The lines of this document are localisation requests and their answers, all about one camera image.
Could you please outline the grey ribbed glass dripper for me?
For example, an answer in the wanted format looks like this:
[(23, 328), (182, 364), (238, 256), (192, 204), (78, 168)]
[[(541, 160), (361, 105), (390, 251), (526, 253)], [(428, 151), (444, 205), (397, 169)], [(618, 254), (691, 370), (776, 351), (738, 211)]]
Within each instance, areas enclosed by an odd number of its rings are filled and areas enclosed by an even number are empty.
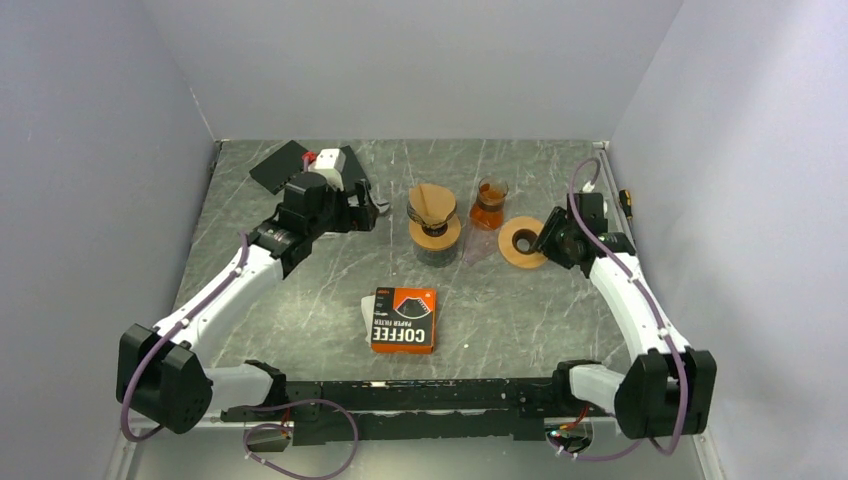
[(439, 237), (444, 235), (448, 230), (448, 223), (456, 215), (456, 206), (441, 216), (427, 216), (420, 213), (411, 202), (407, 203), (407, 216), (413, 224), (421, 227), (421, 230), (429, 237)]

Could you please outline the red handled adjustable wrench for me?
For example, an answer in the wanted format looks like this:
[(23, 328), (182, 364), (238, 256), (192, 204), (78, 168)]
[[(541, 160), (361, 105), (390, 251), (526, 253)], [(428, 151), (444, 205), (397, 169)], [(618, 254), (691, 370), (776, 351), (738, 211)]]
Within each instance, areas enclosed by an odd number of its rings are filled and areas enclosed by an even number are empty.
[(377, 199), (374, 201), (379, 216), (387, 215), (391, 210), (391, 202), (388, 200)]

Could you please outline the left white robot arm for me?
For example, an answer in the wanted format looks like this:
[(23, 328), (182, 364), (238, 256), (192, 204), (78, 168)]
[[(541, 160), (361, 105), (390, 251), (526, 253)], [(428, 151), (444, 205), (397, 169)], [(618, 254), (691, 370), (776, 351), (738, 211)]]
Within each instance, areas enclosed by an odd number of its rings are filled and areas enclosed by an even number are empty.
[(210, 411), (251, 409), (272, 420), (287, 406), (286, 376), (259, 361), (211, 368), (219, 343), (264, 293), (283, 282), (327, 233), (374, 229), (385, 204), (349, 146), (302, 158), (283, 183), (274, 213), (248, 233), (229, 263), (194, 297), (152, 327), (134, 324), (119, 341), (116, 398), (131, 442), (162, 429), (183, 434)]

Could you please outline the brown paper coffee filter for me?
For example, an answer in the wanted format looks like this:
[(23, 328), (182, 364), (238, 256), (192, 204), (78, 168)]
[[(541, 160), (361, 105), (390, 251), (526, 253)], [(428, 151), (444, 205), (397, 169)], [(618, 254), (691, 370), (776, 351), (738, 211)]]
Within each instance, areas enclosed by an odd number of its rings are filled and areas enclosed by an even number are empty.
[(408, 192), (408, 202), (423, 215), (441, 216), (456, 206), (456, 197), (451, 190), (441, 185), (421, 183)]

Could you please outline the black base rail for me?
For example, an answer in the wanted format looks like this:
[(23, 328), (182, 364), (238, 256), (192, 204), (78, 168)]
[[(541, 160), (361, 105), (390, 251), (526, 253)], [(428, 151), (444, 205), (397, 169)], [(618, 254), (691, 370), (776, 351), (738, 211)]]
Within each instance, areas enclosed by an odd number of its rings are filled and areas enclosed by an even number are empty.
[(507, 437), (547, 432), (602, 411), (567, 397), (550, 377), (392, 381), (290, 381), (266, 410), (237, 406), (228, 423), (279, 423), (296, 446), (329, 442)]

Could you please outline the black network switch box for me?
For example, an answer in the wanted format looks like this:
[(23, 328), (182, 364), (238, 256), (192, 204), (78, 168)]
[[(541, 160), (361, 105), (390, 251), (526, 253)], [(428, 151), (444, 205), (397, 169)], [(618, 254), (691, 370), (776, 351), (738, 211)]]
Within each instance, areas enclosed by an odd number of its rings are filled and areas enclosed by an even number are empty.
[(303, 171), (304, 156), (311, 154), (298, 142), (291, 140), (253, 167), (249, 175), (272, 195), (278, 194), (293, 176)]

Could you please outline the orange glass carafe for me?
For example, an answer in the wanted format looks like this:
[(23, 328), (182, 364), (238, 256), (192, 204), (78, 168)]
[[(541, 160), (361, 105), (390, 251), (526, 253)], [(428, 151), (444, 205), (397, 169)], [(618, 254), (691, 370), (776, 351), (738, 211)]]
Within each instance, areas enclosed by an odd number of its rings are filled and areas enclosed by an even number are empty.
[(504, 222), (504, 208), (509, 193), (506, 180), (485, 177), (478, 182), (475, 201), (469, 212), (474, 227), (494, 231)]

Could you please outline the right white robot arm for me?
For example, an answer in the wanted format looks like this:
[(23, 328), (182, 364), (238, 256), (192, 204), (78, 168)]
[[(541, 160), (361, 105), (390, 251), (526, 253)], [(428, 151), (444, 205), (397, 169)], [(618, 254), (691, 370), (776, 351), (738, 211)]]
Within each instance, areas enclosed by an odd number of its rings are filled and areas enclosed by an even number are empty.
[(620, 374), (590, 360), (564, 361), (551, 401), (574, 415), (588, 403), (612, 414), (629, 439), (677, 438), (706, 430), (717, 376), (707, 350), (693, 348), (672, 325), (643, 277), (629, 238), (611, 232), (600, 193), (577, 193), (555, 208), (535, 251), (579, 268), (600, 292), (621, 331), (631, 365)]

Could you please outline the yellow black screwdriver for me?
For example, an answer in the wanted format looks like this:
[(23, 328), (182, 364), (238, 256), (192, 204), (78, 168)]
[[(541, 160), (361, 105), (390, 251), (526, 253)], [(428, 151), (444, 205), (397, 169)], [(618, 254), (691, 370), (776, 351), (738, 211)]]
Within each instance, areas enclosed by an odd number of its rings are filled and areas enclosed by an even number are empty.
[(618, 192), (619, 205), (627, 221), (633, 219), (632, 197), (627, 189)]

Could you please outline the orange coffee filter box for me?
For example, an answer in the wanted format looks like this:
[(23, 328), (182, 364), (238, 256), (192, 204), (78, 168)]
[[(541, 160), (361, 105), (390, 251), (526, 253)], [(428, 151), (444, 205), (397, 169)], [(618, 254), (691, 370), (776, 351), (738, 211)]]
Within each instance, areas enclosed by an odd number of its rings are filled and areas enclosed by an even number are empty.
[(437, 291), (378, 287), (360, 300), (366, 341), (380, 354), (432, 354), (436, 346)]

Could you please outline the black flat box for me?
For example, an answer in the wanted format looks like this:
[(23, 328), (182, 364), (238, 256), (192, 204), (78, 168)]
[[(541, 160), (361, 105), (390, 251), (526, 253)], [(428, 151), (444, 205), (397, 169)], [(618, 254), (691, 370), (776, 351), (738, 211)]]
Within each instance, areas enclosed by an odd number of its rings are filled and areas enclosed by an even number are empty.
[(341, 177), (344, 185), (344, 191), (348, 195), (356, 193), (356, 185), (363, 184), (367, 189), (371, 188), (371, 182), (368, 179), (365, 170), (358, 160), (353, 148), (350, 145), (345, 145), (340, 148), (344, 156), (344, 165), (341, 172)]

